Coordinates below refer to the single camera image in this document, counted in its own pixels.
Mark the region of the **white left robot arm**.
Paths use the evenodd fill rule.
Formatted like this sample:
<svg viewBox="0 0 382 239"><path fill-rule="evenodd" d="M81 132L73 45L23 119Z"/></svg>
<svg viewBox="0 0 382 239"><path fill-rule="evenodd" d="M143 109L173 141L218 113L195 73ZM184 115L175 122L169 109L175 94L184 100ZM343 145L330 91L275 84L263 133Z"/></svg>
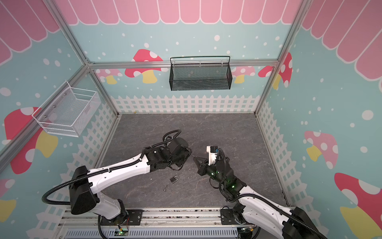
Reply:
<svg viewBox="0 0 382 239"><path fill-rule="evenodd" d="M162 141L144 147L135 157L100 168L76 168L72 179L48 190L41 198L48 205L70 206L71 214L81 215L91 212L97 215L97 229L101 238L105 234L101 228L102 220L117 225L127 225L130 216L120 199L112 199L102 191L126 179L173 168L181 170L192 154L188 143L179 137L181 130L170 131Z"/></svg>

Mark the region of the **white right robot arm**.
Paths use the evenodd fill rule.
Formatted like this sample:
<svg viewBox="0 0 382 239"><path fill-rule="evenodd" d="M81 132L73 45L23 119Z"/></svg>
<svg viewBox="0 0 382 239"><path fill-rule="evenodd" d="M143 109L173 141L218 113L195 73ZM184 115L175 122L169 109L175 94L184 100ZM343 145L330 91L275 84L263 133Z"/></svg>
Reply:
<svg viewBox="0 0 382 239"><path fill-rule="evenodd" d="M324 239L326 236L299 207L281 206L257 193L235 176L229 158L221 148L215 148L208 158L193 158L200 176L216 181L216 189L241 223L254 224L278 239Z"/></svg>

